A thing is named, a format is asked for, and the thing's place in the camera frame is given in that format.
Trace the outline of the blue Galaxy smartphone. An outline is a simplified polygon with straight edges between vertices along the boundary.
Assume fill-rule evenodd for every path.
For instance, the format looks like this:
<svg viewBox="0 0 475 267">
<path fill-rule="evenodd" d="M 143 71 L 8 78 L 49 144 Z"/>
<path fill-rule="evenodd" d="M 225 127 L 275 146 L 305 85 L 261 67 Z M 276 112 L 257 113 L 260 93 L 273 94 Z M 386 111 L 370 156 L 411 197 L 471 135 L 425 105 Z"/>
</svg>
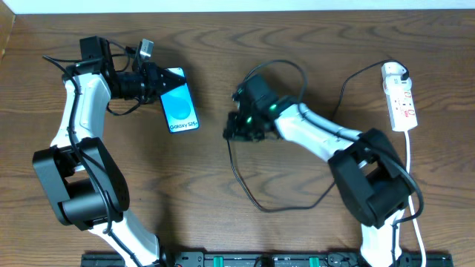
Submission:
<svg viewBox="0 0 475 267">
<path fill-rule="evenodd" d="M 163 94 L 160 100 L 171 134 L 192 131 L 200 127 L 187 82 Z"/>
</svg>

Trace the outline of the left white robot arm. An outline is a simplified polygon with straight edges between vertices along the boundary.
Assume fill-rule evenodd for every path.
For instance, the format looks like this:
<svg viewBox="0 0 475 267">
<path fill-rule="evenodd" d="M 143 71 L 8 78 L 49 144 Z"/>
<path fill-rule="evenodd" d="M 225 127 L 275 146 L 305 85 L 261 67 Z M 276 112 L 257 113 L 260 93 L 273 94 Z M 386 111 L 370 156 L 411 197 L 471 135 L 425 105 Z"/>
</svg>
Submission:
<svg viewBox="0 0 475 267">
<path fill-rule="evenodd" d="M 151 62 L 153 42 L 124 47 L 131 71 L 114 67 L 111 41 L 92 36 L 79 42 L 81 58 L 59 67 L 67 93 L 62 122 L 49 148 L 33 155 L 33 168 L 58 221 L 101 237 L 110 254 L 83 254 L 81 266 L 176 266 L 174 255 L 129 208 L 125 177 L 105 147 L 105 114 L 113 99 L 147 105 L 186 84 L 184 72 Z"/>
</svg>

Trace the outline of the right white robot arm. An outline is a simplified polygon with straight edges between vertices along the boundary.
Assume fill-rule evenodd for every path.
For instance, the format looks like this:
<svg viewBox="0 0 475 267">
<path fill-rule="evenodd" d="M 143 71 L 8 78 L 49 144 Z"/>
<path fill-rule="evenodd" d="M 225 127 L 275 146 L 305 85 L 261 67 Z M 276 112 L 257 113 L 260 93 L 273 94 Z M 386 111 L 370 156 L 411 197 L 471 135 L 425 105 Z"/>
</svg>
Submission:
<svg viewBox="0 0 475 267">
<path fill-rule="evenodd" d="M 261 141 L 270 132 L 326 162 L 348 211 L 361 223 L 361 255 L 371 266 L 398 266 L 399 226 L 420 189 L 384 133 L 356 131 L 313 113 L 304 103 L 274 93 L 234 93 L 223 137 Z"/>
</svg>

